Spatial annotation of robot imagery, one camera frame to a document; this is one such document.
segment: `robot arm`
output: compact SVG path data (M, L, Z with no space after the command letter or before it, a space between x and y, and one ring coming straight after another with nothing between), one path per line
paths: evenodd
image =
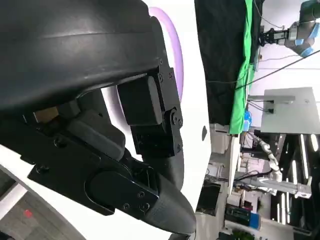
M270 150L270 145L263 141L261 138L255 136L253 133L248 132L250 136L252 136L257 143L261 146L262 150L268 155L269 158L269 166L272 169L272 178L277 182L282 182L282 173L279 168L279 163L272 151Z
M34 165L28 178L105 216L193 233L178 90L148 7L7 1L0 13L0 144ZM108 118L100 88L115 85L143 162Z
M312 195L311 190L312 178L310 177L307 185L294 184L292 182L278 182L266 177L252 177L241 180L242 184L256 187L265 193L270 193L273 196L277 195L277 191L293 194L296 198L309 199Z
M299 21L294 22L286 30L274 30L260 35L260 45L278 44L283 45L299 56L305 58L313 53L315 38L320 36L320 23L316 20L320 18L320 2L318 0L308 0L302 3Z

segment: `floor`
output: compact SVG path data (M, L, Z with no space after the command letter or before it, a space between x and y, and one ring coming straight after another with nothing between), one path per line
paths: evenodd
M228 184L223 183L217 200L215 216L202 213L196 214L197 226L195 240L216 240L219 237L219 232L224 226L227 192Z
M10 181L0 171L0 190ZM0 220L0 232L15 240L85 240L29 192ZM7 239L0 234L0 240Z

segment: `desk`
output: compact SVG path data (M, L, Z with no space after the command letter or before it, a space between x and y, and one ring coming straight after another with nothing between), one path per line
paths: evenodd
M194 1L145 0L145 2L149 7L161 8L169 15L175 25L181 43L184 63L184 87L181 102L183 127L181 136L185 166L182 193L187 197L193 208L196 209L211 154L211 142L205 73L199 50ZM170 42L167 39L166 46L170 59L172 49L170 49ZM112 88L103 90L111 122L125 133L126 147L134 154L135 148L130 129L121 123L119 116L113 110L112 90ZM204 127L206 127L208 134L203 141L202 132ZM27 175L33 166L20 160L20 156L17 153L3 146L0 146L0 165L5 172L15 178L26 189L37 194L42 200L50 204L52 210L59 213L87 240L166 240L170 236L170 233L147 225L118 210L112 216L100 215L27 179Z

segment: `black equipment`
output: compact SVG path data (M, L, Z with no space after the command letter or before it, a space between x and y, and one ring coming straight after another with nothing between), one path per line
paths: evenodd
M106 216L195 231L175 74L147 5L6 0L0 52L0 144L34 165L31 180ZM100 88L114 85L143 162L110 121Z

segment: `gray robot arm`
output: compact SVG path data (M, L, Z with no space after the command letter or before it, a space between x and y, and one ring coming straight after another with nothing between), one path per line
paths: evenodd
M320 1L308 0L301 4L299 21L294 22L286 30L274 30L260 35L260 45L278 44L283 45L299 56L305 58L313 53L315 38L320 36Z

